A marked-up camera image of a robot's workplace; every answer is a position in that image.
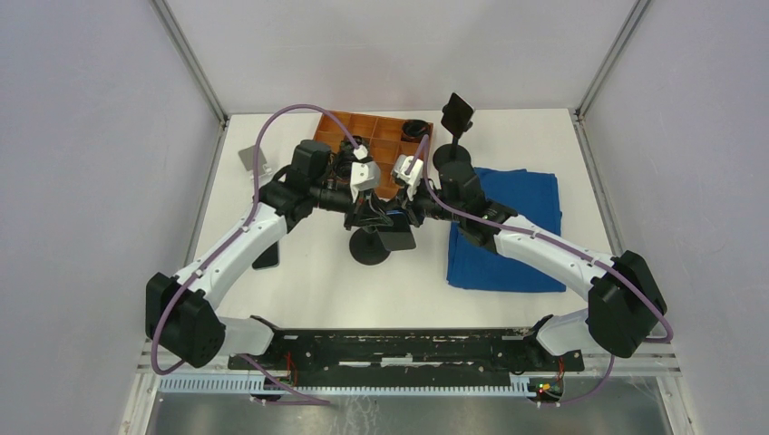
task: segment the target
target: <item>robotic arm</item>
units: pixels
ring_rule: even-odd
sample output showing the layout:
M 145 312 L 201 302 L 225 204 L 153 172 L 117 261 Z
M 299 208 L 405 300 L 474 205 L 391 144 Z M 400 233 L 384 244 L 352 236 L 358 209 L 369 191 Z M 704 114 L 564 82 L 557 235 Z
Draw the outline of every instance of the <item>robotic arm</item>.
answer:
M 515 210 L 488 200 L 469 162 L 442 165 L 442 188 L 432 191 L 413 175 L 414 170 L 419 172 L 422 162 L 417 160 L 409 170 L 415 157 L 402 156 L 393 176 L 403 182 L 403 188 L 395 198 L 383 203 L 374 193 L 379 169 L 364 154 L 355 155 L 349 184 L 329 182 L 331 150 L 324 143 L 303 140 L 295 149 L 291 165 L 259 190 L 260 203 L 250 221 L 252 213 L 247 212 L 202 258 L 173 277 L 158 273 L 149 281 L 147 336 L 152 338 L 171 298 L 195 275 L 194 290 L 186 289 L 171 308 L 160 344 L 193 367 L 205 365 L 219 353 L 263 354 L 273 337 L 271 325 L 256 318 L 218 318 L 214 311 L 251 263 L 314 208 L 344 213 L 348 229 L 363 227 L 378 232 L 383 240 L 400 240 L 385 243 L 391 250 L 413 248 L 410 226 L 422 225 L 425 218 L 457 221 L 463 236 L 476 246 L 560 280 L 585 299 L 588 308 L 547 316 L 531 329 L 527 338 L 550 355 L 599 345 L 616 356 L 629 357 L 657 323 L 637 297 L 598 265 L 615 269 L 661 313 L 667 310 L 643 258 L 629 251 L 616 258 L 576 246 L 537 227 Z M 391 216 L 403 219 L 396 222 Z M 411 243 L 404 244 L 409 237 Z M 215 260 L 202 267 L 214 253 L 218 253 Z

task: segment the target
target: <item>wall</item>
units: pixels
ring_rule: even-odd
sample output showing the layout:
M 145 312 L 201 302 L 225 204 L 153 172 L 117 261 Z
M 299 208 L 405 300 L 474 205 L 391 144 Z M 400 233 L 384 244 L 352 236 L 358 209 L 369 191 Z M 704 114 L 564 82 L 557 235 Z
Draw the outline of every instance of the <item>wall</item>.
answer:
M 218 124 L 150 3 L 0 5 L 0 433 L 114 433 Z
M 765 0 L 655 2 L 586 122 L 621 235 L 668 301 L 705 434 L 769 424 L 767 17 Z
M 576 107 L 634 0 L 169 0 L 231 113 Z

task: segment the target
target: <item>blue cloth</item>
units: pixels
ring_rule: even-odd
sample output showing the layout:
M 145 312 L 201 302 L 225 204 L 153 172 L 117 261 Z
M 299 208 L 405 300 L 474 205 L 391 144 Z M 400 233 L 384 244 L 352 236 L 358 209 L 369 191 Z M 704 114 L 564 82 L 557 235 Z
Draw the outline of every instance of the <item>blue cloth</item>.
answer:
M 558 180 L 526 169 L 476 168 L 486 198 L 516 209 L 531 222 L 560 235 Z M 523 263 L 471 245 L 452 224 L 449 235 L 450 285 L 502 292 L 564 292 L 566 286 Z

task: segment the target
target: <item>metal grate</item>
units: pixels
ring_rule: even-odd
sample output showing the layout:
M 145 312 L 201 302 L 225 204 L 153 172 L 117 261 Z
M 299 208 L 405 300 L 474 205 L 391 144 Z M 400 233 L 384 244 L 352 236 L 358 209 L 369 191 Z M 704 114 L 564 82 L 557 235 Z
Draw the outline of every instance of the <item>metal grate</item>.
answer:
M 533 397 L 529 378 L 511 376 L 510 386 L 481 387 L 297 387 L 305 394 L 365 396 L 506 396 Z M 161 379 L 159 392 L 220 394 L 285 394 L 265 388 L 264 376 L 256 374 L 172 374 Z

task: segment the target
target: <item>gray floor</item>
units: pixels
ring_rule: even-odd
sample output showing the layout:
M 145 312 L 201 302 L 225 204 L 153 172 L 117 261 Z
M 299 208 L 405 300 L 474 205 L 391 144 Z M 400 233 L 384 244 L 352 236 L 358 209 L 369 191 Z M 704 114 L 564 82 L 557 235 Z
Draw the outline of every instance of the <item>gray floor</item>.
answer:
M 567 379 L 567 398 L 594 380 Z M 652 379 L 612 380 L 595 397 L 537 410 L 520 398 L 328 397 L 334 404 L 261 406 L 229 394 L 163 394 L 148 434 L 666 434 L 672 433 Z

